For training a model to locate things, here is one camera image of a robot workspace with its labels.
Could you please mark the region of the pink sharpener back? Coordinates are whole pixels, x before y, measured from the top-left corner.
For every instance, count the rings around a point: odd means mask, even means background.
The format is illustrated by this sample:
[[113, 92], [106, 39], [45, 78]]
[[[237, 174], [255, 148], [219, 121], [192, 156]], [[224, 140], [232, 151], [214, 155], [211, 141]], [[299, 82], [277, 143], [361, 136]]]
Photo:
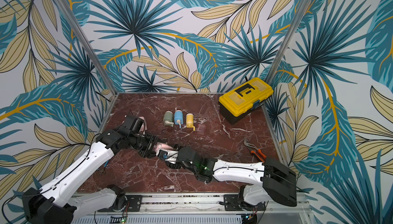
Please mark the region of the pink sharpener back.
[[173, 150], [173, 147], [170, 146], [170, 145], [168, 145], [168, 144], [165, 144], [165, 143], [157, 143], [157, 144], [154, 146], [154, 150], [155, 150], [155, 151], [160, 151], [160, 150]]

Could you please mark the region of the pink sharpener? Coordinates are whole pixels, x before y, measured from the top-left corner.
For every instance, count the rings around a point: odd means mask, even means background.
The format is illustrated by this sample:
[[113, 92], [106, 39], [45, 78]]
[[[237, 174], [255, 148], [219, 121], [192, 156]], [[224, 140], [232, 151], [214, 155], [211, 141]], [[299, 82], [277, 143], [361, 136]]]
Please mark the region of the pink sharpener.
[[139, 132], [145, 134], [145, 131], [147, 130], [147, 123], [146, 123], [145, 117], [140, 116], [139, 118], [143, 121], [143, 124], [141, 125]]
[[154, 146], [154, 150], [155, 150], [155, 151], [160, 151], [160, 150], [173, 150], [173, 147], [170, 146], [170, 145], [168, 145], [168, 144], [165, 144], [165, 143], [157, 143], [157, 144]]

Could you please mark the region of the clear pink tray back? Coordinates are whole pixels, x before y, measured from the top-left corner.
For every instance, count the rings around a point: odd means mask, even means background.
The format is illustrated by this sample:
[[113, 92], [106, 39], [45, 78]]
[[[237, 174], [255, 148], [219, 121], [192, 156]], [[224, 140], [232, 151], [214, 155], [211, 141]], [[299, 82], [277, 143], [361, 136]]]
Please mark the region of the clear pink tray back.
[[206, 130], [206, 126], [204, 124], [198, 124], [196, 131], [198, 133], [204, 134]]

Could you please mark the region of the green pencil sharpener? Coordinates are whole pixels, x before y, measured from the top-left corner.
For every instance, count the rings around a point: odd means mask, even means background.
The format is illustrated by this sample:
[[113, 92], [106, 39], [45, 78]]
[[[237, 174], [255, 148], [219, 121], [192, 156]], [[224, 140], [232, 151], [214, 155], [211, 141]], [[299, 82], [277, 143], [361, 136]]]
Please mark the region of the green pencil sharpener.
[[166, 111], [163, 117], [163, 122], [165, 126], [174, 126], [174, 114], [171, 111]]

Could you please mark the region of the yellow pencil sharpener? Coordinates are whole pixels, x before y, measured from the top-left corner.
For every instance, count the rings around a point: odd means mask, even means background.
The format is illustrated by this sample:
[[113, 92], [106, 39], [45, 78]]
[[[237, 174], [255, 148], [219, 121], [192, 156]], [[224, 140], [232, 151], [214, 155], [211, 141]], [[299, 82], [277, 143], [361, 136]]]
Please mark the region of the yellow pencil sharpener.
[[192, 128], [195, 131], [194, 116], [192, 113], [186, 115], [186, 128]]

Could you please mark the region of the blue pencil sharpener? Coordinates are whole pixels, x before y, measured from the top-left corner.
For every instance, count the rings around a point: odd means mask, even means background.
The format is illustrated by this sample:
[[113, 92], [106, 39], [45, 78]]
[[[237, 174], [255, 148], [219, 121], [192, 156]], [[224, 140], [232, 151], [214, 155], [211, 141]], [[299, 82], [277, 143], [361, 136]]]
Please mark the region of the blue pencil sharpener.
[[176, 110], [174, 114], [174, 122], [179, 128], [182, 128], [182, 125], [184, 124], [184, 117], [183, 117], [183, 112], [182, 110]]

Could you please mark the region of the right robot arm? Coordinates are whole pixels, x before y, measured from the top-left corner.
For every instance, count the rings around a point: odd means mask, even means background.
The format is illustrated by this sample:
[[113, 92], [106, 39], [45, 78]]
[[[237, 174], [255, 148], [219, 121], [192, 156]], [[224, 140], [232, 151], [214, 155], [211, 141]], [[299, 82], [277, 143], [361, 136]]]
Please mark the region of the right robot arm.
[[297, 206], [296, 173], [273, 158], [257, 163], [233, 163], [216, 158], [204, 158], [190, 147], [181, 147], [165, 160], [168, 166], [192, 172], [196, 179], [210, 183], [246, 183], [239, 192], [238, 201], [255, 206], [272, 200], [278, 204]]

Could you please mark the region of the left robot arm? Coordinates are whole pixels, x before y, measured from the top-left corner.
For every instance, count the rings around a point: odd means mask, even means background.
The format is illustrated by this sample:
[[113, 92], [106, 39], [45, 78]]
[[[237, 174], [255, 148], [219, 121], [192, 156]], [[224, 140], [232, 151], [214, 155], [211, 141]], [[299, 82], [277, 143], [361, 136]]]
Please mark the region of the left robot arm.
[[76, 190], [105, 162], [122, 149], [134, 149], [141, 157], [155, 157], [160, 139], [140, 131], [144, 120], [131, 114], [121, 125], [100, 134], [88, 151], [68, 169], [39, 190], [26, 191], [21, 200], [26, 220], [31, 224], [70, 224], [75, 219], [101, 209], [124, 211], [125, 192], [109, 185], [85, 200], [70, 202]]

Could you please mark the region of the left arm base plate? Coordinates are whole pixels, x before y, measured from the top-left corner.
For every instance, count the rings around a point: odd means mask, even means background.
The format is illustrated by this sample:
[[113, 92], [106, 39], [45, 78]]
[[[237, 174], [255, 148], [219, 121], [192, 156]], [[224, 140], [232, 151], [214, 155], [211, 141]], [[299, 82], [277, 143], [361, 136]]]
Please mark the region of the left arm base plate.
[[112, 212], [139, 212], [142, 204], [142, 195], [124, 195], [116, 198], [109, 208]]

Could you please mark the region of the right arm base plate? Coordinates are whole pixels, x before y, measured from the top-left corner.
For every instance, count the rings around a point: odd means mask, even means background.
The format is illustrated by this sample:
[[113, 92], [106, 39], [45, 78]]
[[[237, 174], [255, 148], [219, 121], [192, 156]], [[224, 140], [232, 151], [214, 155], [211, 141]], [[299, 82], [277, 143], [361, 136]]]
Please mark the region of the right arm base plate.
[[260, 202], [257, 205], [246, 203], [238, 194], [225, 194], [224, 200], [220, 202], [225, 211], [265, 211], [266, 203]]

